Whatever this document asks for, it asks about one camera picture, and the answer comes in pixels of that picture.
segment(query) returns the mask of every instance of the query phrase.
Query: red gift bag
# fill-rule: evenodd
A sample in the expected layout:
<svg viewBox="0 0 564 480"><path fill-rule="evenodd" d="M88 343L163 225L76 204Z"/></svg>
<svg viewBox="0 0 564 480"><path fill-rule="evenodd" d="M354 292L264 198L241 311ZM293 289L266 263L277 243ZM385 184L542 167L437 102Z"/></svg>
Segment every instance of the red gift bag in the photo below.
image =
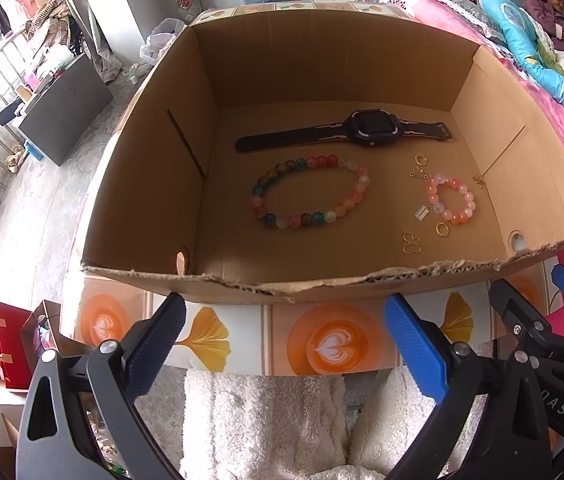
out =
<svg viewBox="0 0 564 480"><path fill-rule="evenodd" d="M30 311L0 303L0 376L11 390L27 390L33 378L19 331Z"/></svg>

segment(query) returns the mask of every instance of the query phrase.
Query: curtain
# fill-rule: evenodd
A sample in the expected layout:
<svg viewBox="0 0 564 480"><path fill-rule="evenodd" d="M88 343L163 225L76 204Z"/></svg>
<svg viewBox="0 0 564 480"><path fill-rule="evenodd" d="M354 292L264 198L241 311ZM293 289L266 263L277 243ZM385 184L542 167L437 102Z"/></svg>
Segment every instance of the curtain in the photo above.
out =
<svg viewBox="0 0 564 480"><path fill-rule="evenodd" d="M114 80L122 68L122 62L115 57L108 41L99 28L95 15L87 0L66 0L70 12L84 32L90 58L100 77L109 82Z"/></svg>

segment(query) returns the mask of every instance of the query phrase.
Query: multicolored beaded bracelet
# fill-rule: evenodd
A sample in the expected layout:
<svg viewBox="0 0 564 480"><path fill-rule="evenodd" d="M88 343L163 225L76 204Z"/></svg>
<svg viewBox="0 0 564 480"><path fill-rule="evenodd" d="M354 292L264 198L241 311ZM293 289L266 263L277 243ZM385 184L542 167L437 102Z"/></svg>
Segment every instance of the multicolored beaded bracelet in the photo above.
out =
<svg viewBox="0 0 564 480"><path fill-rule="evenodd" d="M440 202L440 196L438 195L438 186L452 187L457 189L461 194L464 195L464 200L466 200L466 208L459 213L454 213L450 209L444 207L444 204ZM433 211L442 215L442 218L446 221L451 221L451 224L463 224L469 221L469 218L473 216L475 211L475 202L473 193L469 191L466 184L462 184L457 178L452 176L445 176L442 173L438 173L433 176L428 181L427 186L428 201L433 204Z"/></svg>
<svg viewBox="0 0 564 480"><path fill-rule="evenodd" d="M358 180L353 187L353 193L342 202L335 204L332 210L315 213L303 213L301 215L276 216L267 211L267 206L264 202L264 193L268 186L273 184L284 173L292 171L313 170L319 168L334 168L339 166L353 171ZM362 202L366 187L371 183L371 178L368 176L368 168L364 164L358 164L353 160L337 155L320 155L308 156L307 158L298 158L296 160L287 160L284 164L278 164L273 170L269 171L266 176L261 176L257 181L257 186L252 189L251 206L257 218L264 220L268 226L277 226L280 229L290 227L297 229L298 227L311 227L320 226L324 223L332 224L337 218L344 216L347 211L351 211L355 204Z"/></svg>

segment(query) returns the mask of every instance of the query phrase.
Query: purple coat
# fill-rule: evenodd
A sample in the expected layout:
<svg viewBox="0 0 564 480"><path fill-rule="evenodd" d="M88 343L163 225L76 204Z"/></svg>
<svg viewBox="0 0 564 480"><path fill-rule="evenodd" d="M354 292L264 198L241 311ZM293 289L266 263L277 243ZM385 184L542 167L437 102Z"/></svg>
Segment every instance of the purple coat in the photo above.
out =
<svg viewBox="0 0 564 480"><path fill-rule="evenodd" d="M553 41L556 50L564 51L564 16L551 6L549 0L524 0L524 9L542 28Z"/></svg>

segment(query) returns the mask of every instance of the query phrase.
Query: pink bead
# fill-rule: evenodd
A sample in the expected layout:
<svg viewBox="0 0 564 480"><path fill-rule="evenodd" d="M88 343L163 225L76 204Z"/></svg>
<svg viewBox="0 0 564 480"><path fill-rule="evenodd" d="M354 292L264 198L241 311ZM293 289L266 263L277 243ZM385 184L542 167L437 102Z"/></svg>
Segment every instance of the pink bead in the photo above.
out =
<svg viewBox="0 0 564 480"><path fill-rule="evenodd" d="M300 221L299 215L290 215L288 218L288 226L291 229L297 229L300 225L302 225L302 221Z"/></svg>

